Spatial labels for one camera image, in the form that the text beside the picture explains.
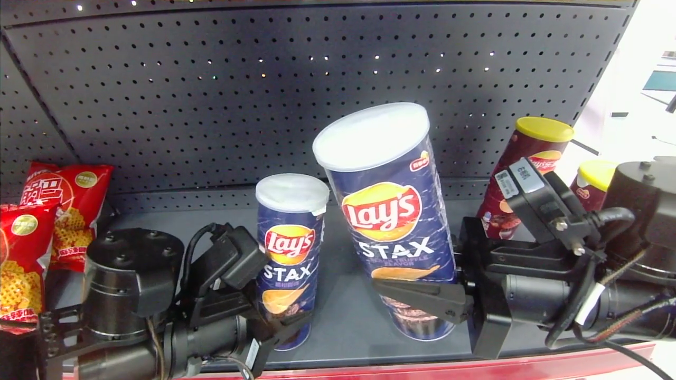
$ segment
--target gray shelf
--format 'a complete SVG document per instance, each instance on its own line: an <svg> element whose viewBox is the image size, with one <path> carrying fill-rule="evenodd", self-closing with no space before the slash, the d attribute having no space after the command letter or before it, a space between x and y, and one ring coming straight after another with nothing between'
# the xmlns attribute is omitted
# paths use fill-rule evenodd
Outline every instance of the gray shelf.
<svg viewBox="0 0 676 380"><path fill-rule="evenodd" d="M459 232L462 217L472 216L479 203L477 200L446 202L453 233ZM112 228L157 229L172 233L187 243L199 227L209 222L229 222L254 231L256 209L127 214L119 217ZM516 238L529 239L529 236L526 231L520 231ZM206 243L198 246L197 253L205 248ZM448 337L428 343L404 337L394 327L385 307L368 284L338 207L329 207L327 212L320 255L317 306L310 338L296 350L275 352L270 358L269 369L476 360L470 352L466 324L456 326ZM80 276L71 276L56 286L63 291L55 295L55 303L50 306L78 303L80 284ZM550 351L544 347L544 337L533 326L514 326L503 356L546 354ZM230 368L217 363L206 370L221 372Z"/></svg>

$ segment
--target red snack bag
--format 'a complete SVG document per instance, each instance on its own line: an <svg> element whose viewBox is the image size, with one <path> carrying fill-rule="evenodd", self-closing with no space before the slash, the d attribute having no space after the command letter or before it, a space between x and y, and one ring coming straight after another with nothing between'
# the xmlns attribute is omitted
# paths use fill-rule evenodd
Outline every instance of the red snack bag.
<svg viewBox="0 0 676 380"><path fill-rule="evenodd" d="M58 205L0 205L0 318L37 322ZM0 327L21 334L32 329Z"/></svg>
<svg viewBox="0 0 676 380"><path fill-rule="evenodd" d="M85 271L87 246L96 238L113 166L31 162L21 196L22 205L58 202L50 269Z"/></svg>

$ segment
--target pegboard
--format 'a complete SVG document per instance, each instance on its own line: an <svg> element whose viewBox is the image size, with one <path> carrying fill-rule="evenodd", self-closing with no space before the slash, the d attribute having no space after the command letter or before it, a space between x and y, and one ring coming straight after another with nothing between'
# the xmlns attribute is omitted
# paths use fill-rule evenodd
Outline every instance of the pegboard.
<svg viewBox="0 0 676 380"><path fill-rule="evenodd" d="M77 158L33 95L4 42L0 45L0 96L0 202L16 203L29 161L63 165Z"/></svg>
<svg viewBox="0 0 676 380"><path fill-rule="evenodd" d="M110 191L127 193L289 171L322 177L311 150L319 130L394 101L427 108L441 176L488 176L519 116L574 123L629 13L508 3L238 8L5 33L76 153L115 164Z"/></svg>
<svg viewBox="0 0 676 380"><path fill-rule="evenodd" d="M442 179L441 190L445 200L477 199L483 197L487 179ZM122 214L142 212L171 212L194 210L230 210L252 208L256 202L254 187L222 190L153 191L148 193L117 194L108 197L113 207ZM336 205L333 192L328 205Z"/></svg>

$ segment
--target chip can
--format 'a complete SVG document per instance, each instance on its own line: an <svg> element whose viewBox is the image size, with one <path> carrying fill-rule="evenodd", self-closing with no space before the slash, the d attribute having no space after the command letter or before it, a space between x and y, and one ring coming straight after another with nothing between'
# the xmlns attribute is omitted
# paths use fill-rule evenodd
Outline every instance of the chip can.
<svg viewBox="0 0 676 380"><path fill-rule="evenodd" d="M304 174L276 174L256 185L256 199L258 241L270 256L256 278L258 308L268 319L311 311L329 187ZM310 329L307 324L276 350L300 346Z"/></svg>
<svg viewBox="0 0 676 380"><path fill-rule="evenodd" d="M390 103L348 115L315 138L368 276L453 283L453 250L425 109ZM433 341L453 324L383 297L404 335Z"/></svg>
<svg viewBox="0 0 676 380"><path fill-rule="evenodd" d="M571 191L587 212L598 211L603 207L615 168L616 162L605 160L590 160L580 164Z"/></svg>
<svg viewBox="0 0 676 380"><path fill-rule="evenodd" d="M502 195L495 175L522 157L528 157L542 174L551 172L571 139L573 128L563 122L532 116L516 120L516 129L491 174L483 203L477 212L486 236L512 239L521 224Z"/></svg>

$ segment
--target screw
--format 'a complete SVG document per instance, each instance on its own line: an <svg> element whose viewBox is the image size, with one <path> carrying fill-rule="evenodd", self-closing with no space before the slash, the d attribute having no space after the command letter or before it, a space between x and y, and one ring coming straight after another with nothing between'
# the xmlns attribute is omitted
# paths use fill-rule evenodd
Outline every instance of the screw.
<svg viewBox="0 0 676 380"><path fill-rule="evenodd" d="M554 227L556 227L557 231L565 231L568 229L568 223L563 219L558 219L554 223Z"/></svg>
<svg viewBox="0 0 676 380"><path fill-rule="evenodd" d="M580 243L575 242L571 247L573 248L573 253L576 256L582 256L585 253L585 248Z"/></svg>

